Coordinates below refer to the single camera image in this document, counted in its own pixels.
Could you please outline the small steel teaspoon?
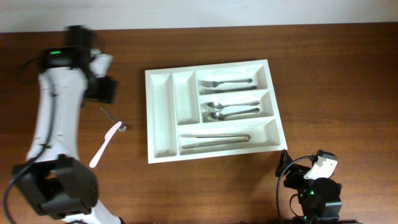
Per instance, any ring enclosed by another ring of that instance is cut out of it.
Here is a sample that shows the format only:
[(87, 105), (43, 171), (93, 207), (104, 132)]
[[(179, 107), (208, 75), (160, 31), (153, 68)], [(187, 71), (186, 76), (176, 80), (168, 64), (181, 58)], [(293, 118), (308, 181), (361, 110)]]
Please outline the small steel teaspoon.
[[(111, 114), (108, 112), (108, 110), (106, 110), (104, 107), (101, 106), (100, 109), (112, 122), (114, 122), (114, 123), (119, 122), (119, 120), (116, 120), (115, 118), (113, 118), (111, 116)], [(125, 132), (126, 130), (127, 130), (127, 127), (126, 127), (126, 125), (124, 123), (122, 123), (120, 125), (120, 127), (118, 128), (118, 131), (121, 132), (121, 133)]]

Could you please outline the white plastic knife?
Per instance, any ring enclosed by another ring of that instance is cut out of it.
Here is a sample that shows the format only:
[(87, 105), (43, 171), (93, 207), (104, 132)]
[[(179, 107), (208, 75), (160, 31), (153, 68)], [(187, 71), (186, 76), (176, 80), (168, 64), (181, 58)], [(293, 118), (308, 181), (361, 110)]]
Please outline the white plastic knife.
[(114, 124), (108, 131), (107, 133), (104, 135), (104, 141), (102, 143), (102, 145), (100, 146), (100, 148), (97, 150), (96, 154), (93, 156), (93, 158), (91, 159), (90, 163), (89, 163), (89, 167), (90, 168), (95, 168), (97, 166), (97, 164), (99, 163), (101, 156), (103, 155), (107, 145), (109, 144), (110, 140), (112, 139), (112, 137), (114, 136), (114, 134), (118, 131), (118, 129), (121, 127), (122, 122), (119, 121), (116, 124)]

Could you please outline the steel tongs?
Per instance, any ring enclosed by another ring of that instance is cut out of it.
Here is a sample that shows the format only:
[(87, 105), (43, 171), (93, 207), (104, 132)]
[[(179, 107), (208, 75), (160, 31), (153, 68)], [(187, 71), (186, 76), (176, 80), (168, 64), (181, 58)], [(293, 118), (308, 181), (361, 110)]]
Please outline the steel tongs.
[(251, 139), (249, 134), (181, 134), (180, 137), (184, 139), (199, 139), (197, 142), (183, 145), (182, 149), (248, 142)]

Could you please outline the steel spoon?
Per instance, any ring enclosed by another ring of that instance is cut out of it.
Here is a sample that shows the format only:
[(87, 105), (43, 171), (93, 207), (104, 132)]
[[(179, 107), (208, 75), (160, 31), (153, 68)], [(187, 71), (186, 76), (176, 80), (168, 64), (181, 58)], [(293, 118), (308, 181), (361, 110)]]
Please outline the steel spoon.
[(230, 107), (230, 106), (258, 106), (258, 105), (260, 105), (259, 101), (251, 101), (251, 102), (247, 102), (247, 103), (236, 103), (236, 104), (228, 104), (228, 105), (222, 105), (218, 101), (212, 101), (212, 102), (205, 103), (205, 108), (210, 112), (221, 112), (222, 110), (224, 110), (225, 108)]
[(250, 110), (244, 110), (244, 111), (237, 111), (237, 112), (233, 112), (233, 113), (227, 113), (227, 114), (222, 114), (220, 112), (211, 112), (208, 114), (207, 116), (207, 120), (208, 121), (224, 121), (229, 117), (232, 116), (239, 116), (239, 115), (245, 115), (245, 114), (254, 114), (254, 113), (258, 113), (260, 112), (259, 108), (254, 108), (254, 109), (250, 109)]

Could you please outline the steel fork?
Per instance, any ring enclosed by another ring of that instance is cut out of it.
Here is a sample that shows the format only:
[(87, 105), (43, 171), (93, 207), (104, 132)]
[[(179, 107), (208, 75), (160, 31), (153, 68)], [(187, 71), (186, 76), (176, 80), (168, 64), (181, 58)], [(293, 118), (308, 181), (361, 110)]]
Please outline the steel fork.
[(222, 84), (245, 84), (245, 83), (252, 83), (252, 78), (245, 78), (239, 80), (223, 80), (223, 81), (205, 81), (199, 80), (198, 84), (205, 88), (216, 88)]
[(244, 88), (232, 88), (227, 90), (211, 90), (205, 89), (200, 92), (201, 95), (209, 95), (209, 94), (218, 94), (218, 93), (228, 93), (228, 92), (235, 92), (235, 91), (248, 91), (248, 90), (257, 90), (257, 86), (249, 86)]

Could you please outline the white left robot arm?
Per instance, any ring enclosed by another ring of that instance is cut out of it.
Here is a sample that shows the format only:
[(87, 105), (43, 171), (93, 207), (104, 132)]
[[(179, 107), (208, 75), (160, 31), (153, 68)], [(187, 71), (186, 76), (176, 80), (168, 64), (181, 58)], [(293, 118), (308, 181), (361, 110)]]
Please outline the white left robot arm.
[(80, 107), (102, 96), (113, 56), (88, 47), (46, 49), (38, 58), (40, 101), (34, 139), (15, 185), (36, 214), (66, 223), (123, 223), (99, 199), (95, 174), (80, 162)]

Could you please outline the white cutlery tray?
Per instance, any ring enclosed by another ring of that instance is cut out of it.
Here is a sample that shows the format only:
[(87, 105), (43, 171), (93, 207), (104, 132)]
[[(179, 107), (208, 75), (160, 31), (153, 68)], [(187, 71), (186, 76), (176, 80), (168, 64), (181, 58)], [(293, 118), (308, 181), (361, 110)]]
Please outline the white cutlery tray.
[[(252, 78), (252, 83), (222, 84), (205, 88), (199, 80)], [(147, 154), (151, 164), (207, 157), (232, 156), (287, 148), (267, 60), (148, 70), (146, 79)], [(201, 95), (205, 89), (227, 90), (257, 86), (257, 90)], [(208, 121), (205, 103), (222, 105), (259, 101), (258, 106), (230, 106), (220, 113), (259, 108), (260, 112)], [(181, 134), (249, 134), (248, 142), (182, 149), (199, 141)]]

